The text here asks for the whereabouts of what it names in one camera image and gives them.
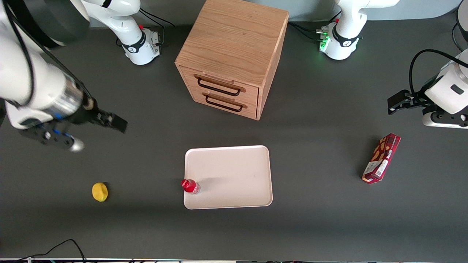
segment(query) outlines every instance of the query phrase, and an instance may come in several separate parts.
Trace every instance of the plastic bottle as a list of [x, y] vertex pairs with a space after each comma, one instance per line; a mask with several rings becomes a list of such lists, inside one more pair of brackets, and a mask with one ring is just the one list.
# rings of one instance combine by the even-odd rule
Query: plastic bottle
[[189, 194], [196, 195], [200, 192], [200, 185], [192, 179], [184, 179], [181, 182], [183, 190]]

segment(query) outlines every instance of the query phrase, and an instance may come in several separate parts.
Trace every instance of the yellow lemon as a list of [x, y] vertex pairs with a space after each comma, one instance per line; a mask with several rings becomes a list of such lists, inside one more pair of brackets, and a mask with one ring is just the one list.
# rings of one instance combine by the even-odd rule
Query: yellow lemon
[[93, 185], [93, 197], [99, 202], [104, 202], [107, 198], [107, 187], [103, 183], [95, 183]]

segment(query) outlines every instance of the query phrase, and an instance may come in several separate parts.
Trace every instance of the red bottle cap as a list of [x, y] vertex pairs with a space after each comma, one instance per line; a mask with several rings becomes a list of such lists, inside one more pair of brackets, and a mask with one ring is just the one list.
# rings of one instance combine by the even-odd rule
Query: red bottle cap
[[197, 183], [193, 181], [192, 179], [183, 179], [180, 185], [183, 187], [184, 191], [188, 193], [193, 193], [193, 191], [195, 191], [195, 187], [197, 186]]

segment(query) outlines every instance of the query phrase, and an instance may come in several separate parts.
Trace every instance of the gray table surface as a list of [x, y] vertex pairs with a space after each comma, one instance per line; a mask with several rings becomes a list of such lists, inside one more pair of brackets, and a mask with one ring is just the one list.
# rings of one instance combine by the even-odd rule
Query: gray table surface
[[[468, 140], [429, 128], [420, 110], [387, 115], [419, 50], [452, 55], [453, 15], [368, 22], [345, 61], [289, 27], [260, 121], [192, 101], [174, 60], [190, 30], [167, 28], [162, 56], [135, 66], [110, 30], [54, 51], [126, 134], [77, 126], [73, 154], [0, 130], [0, 255], [44, 253], [74, 238], [87, 257], [468, 262]], [[307, 26], [318, 28], [322, 23]], [[446, 59], [423, 55], [416, 87]], [[360, 179], [377, 140], [402, 137], [385, 179]], [[265, 145], [273, 203], [190, 211], [179, 186], [191, 148]], [[91, 196], [110, 184], [105, 203]], [[72, 244], [50, 254], [79, 257]]]

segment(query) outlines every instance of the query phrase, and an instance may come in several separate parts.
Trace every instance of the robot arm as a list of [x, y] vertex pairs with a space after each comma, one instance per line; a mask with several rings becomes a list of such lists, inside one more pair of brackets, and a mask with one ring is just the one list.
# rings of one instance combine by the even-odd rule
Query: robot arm
[[140, 28], [130, 16], [140, 10], [139, 0], [82, 0], [89, 16], [110, 28], [122, 42], [125, 55], [137, 65], [160, 55], [157, 32]]
[[[468, 42], [468, 1], [464, 0], [457, 10], [457, 23]], [[440, 72], [415, 92], [412, 84], [412, 68], [416, 58], [424, 52], [433, 52], [450, 59]], [[455, 58], [438, 50], [422, 50], [410, 65], [409, 87], [387, 100], [388, 114], [402, 109], [423, 107], [423, 124], [434, 127], [468, 128], [468, 50]]]
[[[64, 12], [70, 11], [72, 7], [71, 12], [75, 11], [76, 16], [82, 17], [75, 5], [67, 5], [70, 2], [66, 1], [61, 3], [63, 5], [57, 4], [55, 7], [62, 6]], [[64, 67], [60, 70], [46, 63], [35, 50], [40, 47], [55, 59], [44, 47], [44, 43], [65, 45], [72, 40], [76, 36], [76, 30], [69, 28], [68, 31], [59, 31], [64, 24], [75, 24], [73, 19], [56, 21], [58, 25], [52, 23], [50, 27], [45, 27], [40, 22], [32, 25], [34, 15], [30, 18], [17, 15], [26, 13], [26, 4], [8, 5], [1, 0], [0, 4], [0, 98], [5, 100], [5, 109], [1, 112], [8, 115], [12, 126], [25, 137], [73, 152], [80, 151], [83, 143], [67, 133], [70, 124], [91, 122], [124, 132], [126, 121], [99, 109], [96, 99], [91, 97], [71, 72]], [[75, 4], [80, 6], [81, 2], [75, 1]], [[35, 31], [33, 37], [24, 25], [29, 28], [36, 26], [41, 32], [37, 34]], [[52, 32], [54, 38], [46, 32]]]
[[339, 22], [332, 22], [318, 29], [323, 41], [320, 51], [332, 59], [348, 58], [356, 50], [358, 35], [367, 21], [363, 8], [384, 8], [396, 5], [400, 0], [335, 0], [341, 8]]

